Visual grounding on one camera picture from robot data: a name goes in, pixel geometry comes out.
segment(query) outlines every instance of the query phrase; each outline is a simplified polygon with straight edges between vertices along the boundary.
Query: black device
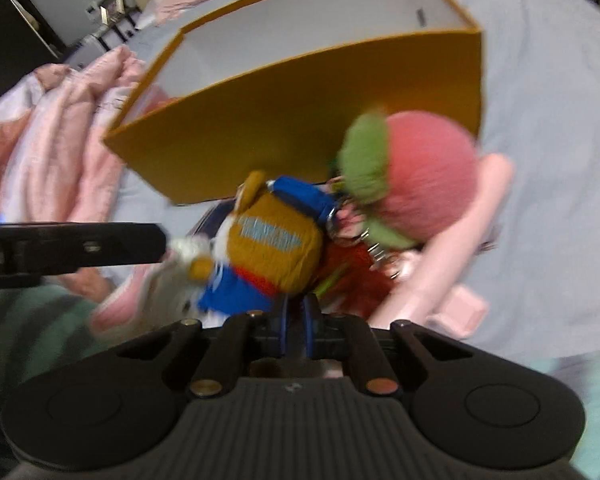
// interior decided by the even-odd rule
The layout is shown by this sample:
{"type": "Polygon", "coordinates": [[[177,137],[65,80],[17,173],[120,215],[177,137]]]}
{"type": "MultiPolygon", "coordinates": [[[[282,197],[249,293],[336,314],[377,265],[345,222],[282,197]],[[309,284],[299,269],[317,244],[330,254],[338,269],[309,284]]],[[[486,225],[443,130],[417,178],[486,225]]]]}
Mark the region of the black device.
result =
{"type": "Polygon", "coordinates": [[[81,267],[158,262],[166,243],[155,224],[0,224],[0,288],[36,286],[81,267]]]}
{"type": "Polygon", "coordinates": [[[183,320],[33,378],[2,427],[35,478],[581,479],[584,409],[562,383],[408,321],[372,330],[317,300],[183,320]],[[341,378],[249,376],[304,326],[341,378]]]}

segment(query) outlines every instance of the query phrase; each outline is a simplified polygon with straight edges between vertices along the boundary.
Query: copper screw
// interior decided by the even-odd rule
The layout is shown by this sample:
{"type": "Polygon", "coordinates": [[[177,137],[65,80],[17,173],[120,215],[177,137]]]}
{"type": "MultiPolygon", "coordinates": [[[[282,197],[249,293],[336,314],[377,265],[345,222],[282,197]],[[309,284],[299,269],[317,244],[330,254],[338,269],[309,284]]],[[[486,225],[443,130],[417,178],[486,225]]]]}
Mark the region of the copper screw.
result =
{"type": "Polygon", "coordinates": [[[204,399],[219,394],[222,391],[222,384],[213,379],[200,379],[191,383],[189,389],[196,397],[204,399]]]}
{"type": "Polygon", "coordinates": [[[378,377],[371,379],[366,383],[366,389],[372,394],[387,396],[398,391],[398,383],[386,377],[378,377]]]}

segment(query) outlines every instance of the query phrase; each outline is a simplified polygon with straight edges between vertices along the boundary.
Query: bed sheet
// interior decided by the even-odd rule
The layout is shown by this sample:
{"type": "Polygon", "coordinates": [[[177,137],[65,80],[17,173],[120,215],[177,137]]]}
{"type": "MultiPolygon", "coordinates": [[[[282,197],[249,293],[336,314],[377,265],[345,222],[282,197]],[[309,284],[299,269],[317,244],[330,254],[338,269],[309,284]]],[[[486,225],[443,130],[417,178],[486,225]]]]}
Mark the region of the bed sheet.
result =
{"type": "MultiPolygon", "coordinates": [[[[152,60],[180,26],[230,1],[205,2],[129,45],[152,60]]],[[[600,10],[587,0],[458,1],[485,31],[482,150],[517,168],[496,248],[464,277],[491,305],[468,342],[523,363],[600,350],[600,10]]],[[[114,220],[161,219],[178,235],[207,208],[161,203],[124,216],[152,193],[123,182],[114,220]]]]}

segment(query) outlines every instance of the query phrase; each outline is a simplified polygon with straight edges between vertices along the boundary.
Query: pink tube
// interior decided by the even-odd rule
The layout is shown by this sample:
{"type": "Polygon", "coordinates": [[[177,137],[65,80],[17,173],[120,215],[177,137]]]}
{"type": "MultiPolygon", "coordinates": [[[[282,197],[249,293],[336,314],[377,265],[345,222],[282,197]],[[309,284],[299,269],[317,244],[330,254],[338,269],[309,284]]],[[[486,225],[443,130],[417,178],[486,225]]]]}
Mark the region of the pink tube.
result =
{"type": "Polygon", "coordinates": [[[433,319],[458,337],[467,337],[477,328],[486,304],[458,301],[456,294],[449,293],[484,240],[512,177],[513,164],[504,155],[494,153],[480,160],[474,202],[458,222],[427,243],[413,274],[394,288],[369,325],[386,329],[396,319],[417,324],[433,319]]]}

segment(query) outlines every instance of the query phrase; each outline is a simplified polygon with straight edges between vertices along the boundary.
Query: bed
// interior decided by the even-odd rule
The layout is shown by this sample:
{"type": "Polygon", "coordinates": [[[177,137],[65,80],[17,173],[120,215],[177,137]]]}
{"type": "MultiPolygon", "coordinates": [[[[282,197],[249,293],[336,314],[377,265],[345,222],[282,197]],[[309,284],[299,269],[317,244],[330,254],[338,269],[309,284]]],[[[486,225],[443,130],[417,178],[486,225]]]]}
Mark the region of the bed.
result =
{"type": "MultiPolygon", "coordinates": [[[[182,25],[231,1],[207,0],[149,24],[128,46],[151,62],[182,25]]],[[[516,164],[496,247],[463,279],[491,305],[468,342],[580,394],[589,418],[574,461],[600,478],[600,7],[457,1],[484,29],[482,150],[516,164]]],[[[211,206],[172,204],[125,170],[111,219],[159,222],[177,237],[211,206]]],[[[104,272],[121,283],[130,269],[104,272]]]]}

